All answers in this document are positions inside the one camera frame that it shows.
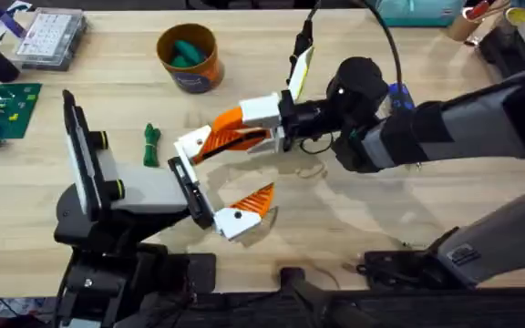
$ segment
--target orange container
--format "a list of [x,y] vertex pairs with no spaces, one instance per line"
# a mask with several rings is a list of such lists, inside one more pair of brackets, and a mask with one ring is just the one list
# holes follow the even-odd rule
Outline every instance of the orange container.
[[[206,60],[195,67],[173,67],[176,40],[187,41],[206,55]],[[218,59],[216,38],[208,28],[198,24],[182,24],[165,31],[157,42],[157,55],[177,85],[190,93],[202,93],[218,86],[223,69]]]

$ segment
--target black wire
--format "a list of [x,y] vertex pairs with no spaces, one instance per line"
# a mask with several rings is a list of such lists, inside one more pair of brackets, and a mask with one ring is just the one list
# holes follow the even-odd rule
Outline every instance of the black wire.
[[394,64],[396,65],[396,87],[398,89],[398,96],[400,97],[400,100],[403,100],[403,93],[400,91],[402,90],[402,68],[400,67],[400,57],[398,55],[398,50],[396,49],[396,44],[394,42],[394,38],[392,37],[392,34],[390,33],[390,30],[388,29],[388,26],[386,26],[386,23],[384,22],[384,19],[382,19],[382,16],[378,13],[378,11],[374,8],[373,5],[367,3],[366,0],[357,0],[365,7],[367,7],[376,20],[378,21],[378,24],[382,26],[384,29],[384,34],[386,34],[386,38],[388,39],[388,44],[390,45],[390,50],[392,50],[392,56],[394,57]]
[[307,16],[307,20],[311,20],[315,13],[317,12],[317,10],[321,8],[321,0],[317,0],[315,2],[315,6],[313,7],[313,9],[311,9],[311,11],[309,12],[309,15]]
[[327,147],[325,147],[324,149],[321,149],[321,150],[317,150],[317,151],[310,151],[310,150],[307,150],[305,148],[305,141],[308,140],[309,138],[305,138],[303,140],[301,140],[301,142],[299,143],[299,148],[307,155],[317,155],[317,154],[321,154],[323,152],[326,152],[328,149],[330,149],[333,145],[334,145],[334,133],[333,132],[330,132],[329,133],[329,137],[330,137],[330,140],[329,140],[329,145],[327,145]]
[[7,310],[11,311],[11,313],[13,313],[14,316],[20,316],[19,313],[14,311],[14,309],[12,309],[11,305],[9,305],[6,301],[4,301],[4,299],[0,298],[0,303],[3,304],[7,308]]

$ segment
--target wooden tabletop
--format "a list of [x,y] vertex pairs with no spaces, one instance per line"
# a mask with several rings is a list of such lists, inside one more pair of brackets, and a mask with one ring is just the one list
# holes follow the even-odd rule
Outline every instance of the wooden tabletop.
[[[18,83],[43,83],[26,137],[0,149],[0,296],[52,295],[70,249],[54,242],[55,206],[72,183],[63,128],[61,90],[72,91],[93,129],[106,130],[118,161],[142,164],[143,130],[161,128],[161,163],[175,155],[176,137],[199,128],[241,99],[285,87],[288,56],[306,11],[90,12],[90,29],[66,73],[25,71]],[[394,61],[381,28],[363,10],[325,10],[315,16],[316,51],[303,98],[324,97],[338,65],[368,56],[386,81]],[[217,37],[225,78],[211,92],[177,89],[155,53],[160,34],[197,22]],[[484,87],[485,65],[472,49],[442,30],[393,29],[404,79],[416,102],[449,99]],[[12,46],[7,38],[4,52]],[[331,151],[248,156],[224,153],[198,167],[215,205],[230,203],[274,181],[273,215],[240,241],[202,231],[191,219],[150,240],[173,251],[215,252],[217,291],[277,286],[283,266],[303,266],[329,289],[363,289],[350,271],[364,251],[402,242],[427,246],[525,192],[525,161],[468,159],[377,174],[345,171]],[[484,285],[525,285],[525,271]]]

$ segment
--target white robot part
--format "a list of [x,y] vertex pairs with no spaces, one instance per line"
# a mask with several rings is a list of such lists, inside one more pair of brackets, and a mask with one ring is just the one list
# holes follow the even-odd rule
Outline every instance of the white robot part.
[[214,214],[217,231],[232,240],[261,223],[261,216],[247,210],[223,208]]
[[239,102],[242,109],[242,123],[253,128],[277,128],[281,125],[279,95],[256,97]]

